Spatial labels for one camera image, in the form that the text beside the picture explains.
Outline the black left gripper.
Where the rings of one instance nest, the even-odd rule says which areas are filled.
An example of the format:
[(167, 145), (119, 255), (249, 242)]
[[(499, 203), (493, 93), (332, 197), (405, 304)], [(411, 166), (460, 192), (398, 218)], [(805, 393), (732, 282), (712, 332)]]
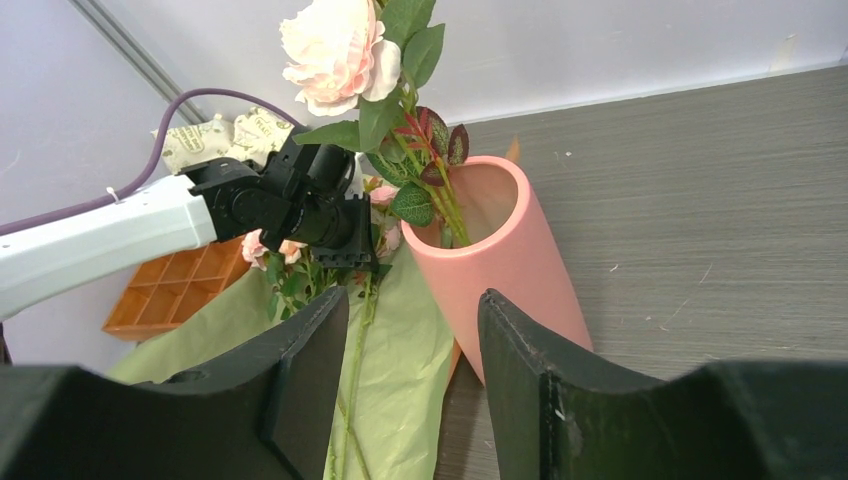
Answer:
[(326, 268), (376, 272), (370, 198), (348, 190), (357, 166), (355, 153), (342, 147), (288, 140), (262, 170), (219, 157), (180, 173), (193, 184), (190, 194), (205, 201), (217, 241), (257, 230), (269, 250), (299, 242)]

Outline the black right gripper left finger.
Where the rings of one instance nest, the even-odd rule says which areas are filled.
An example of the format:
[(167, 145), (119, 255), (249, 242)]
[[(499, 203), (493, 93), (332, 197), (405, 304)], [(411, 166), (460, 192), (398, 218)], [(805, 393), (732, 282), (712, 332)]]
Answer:
[(281, 324), (155, 384), (76, 366), (1, 370), (5, 479), (319, 479), (349, 300), (334, 287)]

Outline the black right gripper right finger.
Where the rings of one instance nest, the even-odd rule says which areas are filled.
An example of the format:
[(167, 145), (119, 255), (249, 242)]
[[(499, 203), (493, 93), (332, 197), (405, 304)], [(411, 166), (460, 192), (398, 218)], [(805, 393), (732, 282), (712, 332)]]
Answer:
[(843, 479), (843, 361), (713, 361), (672, 380), (610, 362), (500, 292), (478, 304), (504, 479)]

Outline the orange and green wrapping paper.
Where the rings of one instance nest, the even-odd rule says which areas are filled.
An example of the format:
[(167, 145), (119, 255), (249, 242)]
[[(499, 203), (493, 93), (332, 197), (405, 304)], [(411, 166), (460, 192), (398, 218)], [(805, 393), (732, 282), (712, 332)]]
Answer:
[[(452, 375), (454, 337), (407, 245), (379, 287), (376, 313), (360, 330), (364, 301), (350, 292), (340, 391), (359, 367), (355, 400), (336, 411), (324, 479), (431, 479), (443, 398)], [(108, 372), (110, 379), (160, 383), (272, 327), (270, 288), (248, 270), (177, 329), (141, 343)]]

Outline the pale pink single flower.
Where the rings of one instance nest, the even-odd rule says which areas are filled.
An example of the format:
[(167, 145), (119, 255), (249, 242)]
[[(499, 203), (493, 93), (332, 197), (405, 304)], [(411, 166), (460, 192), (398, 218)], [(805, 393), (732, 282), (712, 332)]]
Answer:
[(469, 157), (464, 125), (421, 105), (440, 60), (445, 27), (426, 0), (312, 1), (279, 25), (282, 76), (296, 101), (330, 123), (295, 135), (301, 145), (362, 153), (397, 187), (390, 202), (406, 223), (436, 224), (451, 247), (471, 245), (452, 174)]

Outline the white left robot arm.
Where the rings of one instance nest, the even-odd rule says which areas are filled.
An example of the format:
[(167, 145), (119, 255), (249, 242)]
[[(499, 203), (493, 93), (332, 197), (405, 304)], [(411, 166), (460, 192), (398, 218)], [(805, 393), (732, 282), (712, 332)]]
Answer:
[(1, 315), (119, 270), (258, 231), (308, 245), (324, 267), (378, 270), (361, 154), (287, 141), (264, 165), (219, 157), (94, 210), (1, 238)]

